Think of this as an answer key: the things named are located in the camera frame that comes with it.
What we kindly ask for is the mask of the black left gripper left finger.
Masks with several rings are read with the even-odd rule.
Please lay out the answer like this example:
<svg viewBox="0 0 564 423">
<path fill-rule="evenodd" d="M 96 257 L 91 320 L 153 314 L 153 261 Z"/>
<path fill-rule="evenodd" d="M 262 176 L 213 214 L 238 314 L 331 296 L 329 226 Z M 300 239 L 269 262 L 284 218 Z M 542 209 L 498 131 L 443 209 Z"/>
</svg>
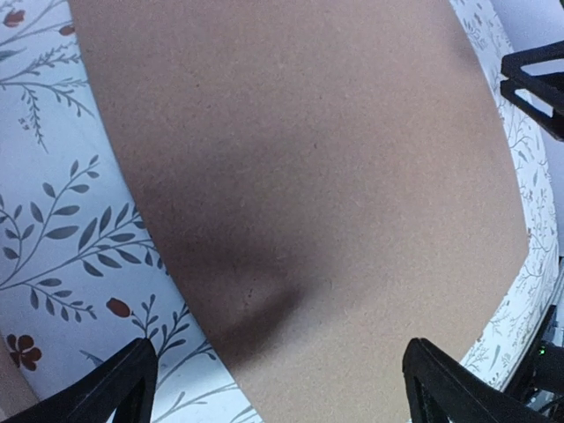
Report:
<svg viewBox="0 0 564 423">
<path fill-rule="evenodd" d="M 152 342 L 136 338 L 78 382 L 6 421 L 149 422 L 157 373 Z"/>
</svg>

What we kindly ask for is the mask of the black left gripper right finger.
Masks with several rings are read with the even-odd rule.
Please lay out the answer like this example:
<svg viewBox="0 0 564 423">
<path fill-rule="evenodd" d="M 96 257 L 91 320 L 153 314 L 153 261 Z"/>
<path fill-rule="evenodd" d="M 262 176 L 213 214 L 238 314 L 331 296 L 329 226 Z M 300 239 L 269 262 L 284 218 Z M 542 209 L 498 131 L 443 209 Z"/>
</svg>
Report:
<svg viewBox="0 0 564 423">
<path fill-rule="evenodd" d="M 402 370 L 414 423 L 549 421 L 480 380 L 426 338 L 410 340 Z"/>
</svg>

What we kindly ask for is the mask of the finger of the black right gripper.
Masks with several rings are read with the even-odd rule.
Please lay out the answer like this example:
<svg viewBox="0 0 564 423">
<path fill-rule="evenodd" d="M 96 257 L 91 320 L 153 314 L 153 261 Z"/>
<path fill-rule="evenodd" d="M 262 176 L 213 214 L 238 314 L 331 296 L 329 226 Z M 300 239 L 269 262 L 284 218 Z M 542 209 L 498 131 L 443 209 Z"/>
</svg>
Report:
<svg viewBox="0 0 564 423">
<path fill-rule="evenodd" d="M 544 102 L 550 109 L 547 114 L 525 100 L 516 92 L 524 90 Z M 501 95 L 517 106 L 555 140 L 563 141 L 563 75 L 522 75 L 501 82 Z"/>
<path fill-rule="evenodd" d="M 530 48 L 505 55 L 501 59 L 501 74 L 515 81 L 525 81 L 531 75 L 523 70 L 525 65 L 544 63 L 563 58 L 563 41 Z"/>
</svg>

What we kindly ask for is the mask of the brown backing board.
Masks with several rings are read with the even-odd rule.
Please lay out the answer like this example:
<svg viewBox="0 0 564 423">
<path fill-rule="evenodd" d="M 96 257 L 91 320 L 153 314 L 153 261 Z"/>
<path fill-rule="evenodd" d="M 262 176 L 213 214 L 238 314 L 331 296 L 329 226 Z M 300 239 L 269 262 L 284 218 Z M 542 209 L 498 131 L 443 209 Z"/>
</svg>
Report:
<svg viewBox="0 0 564 423">
<path fill-rule="evenodd" d="M 402 357 L 461 359 L 528 253 L 447 1 L 74 1 L 169 273 L 268 422 L 404 422 Z"/>
</svg>

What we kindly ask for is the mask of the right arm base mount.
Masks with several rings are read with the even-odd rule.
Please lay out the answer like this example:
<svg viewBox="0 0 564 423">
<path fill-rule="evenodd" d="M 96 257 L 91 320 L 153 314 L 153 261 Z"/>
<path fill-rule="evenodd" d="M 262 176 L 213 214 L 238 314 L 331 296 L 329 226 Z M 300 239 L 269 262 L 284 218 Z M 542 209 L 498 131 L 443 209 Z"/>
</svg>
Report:
<svg viewBox="0 0 564 423">
<path fill-rule="evenodd" d="M 503 392 L 541 415 L 563 421 L 563 263 L 556 291 Z"/>
</svg>

